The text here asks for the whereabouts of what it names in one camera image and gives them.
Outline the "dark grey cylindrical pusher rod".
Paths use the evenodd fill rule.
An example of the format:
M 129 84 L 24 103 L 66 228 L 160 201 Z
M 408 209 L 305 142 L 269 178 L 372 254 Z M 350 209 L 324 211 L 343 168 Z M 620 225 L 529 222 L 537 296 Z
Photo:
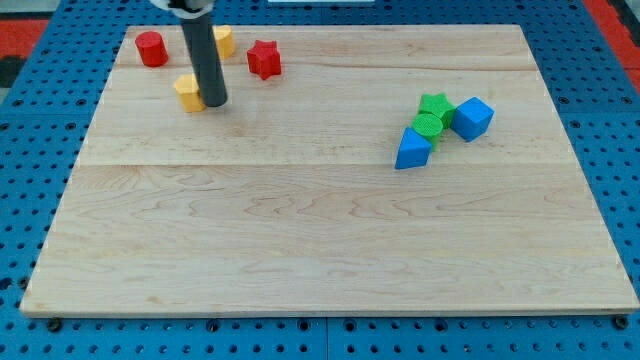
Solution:
M 203 103 L 224 105 L 228 95 L 210 15 L 183 19 L 181 28 Z

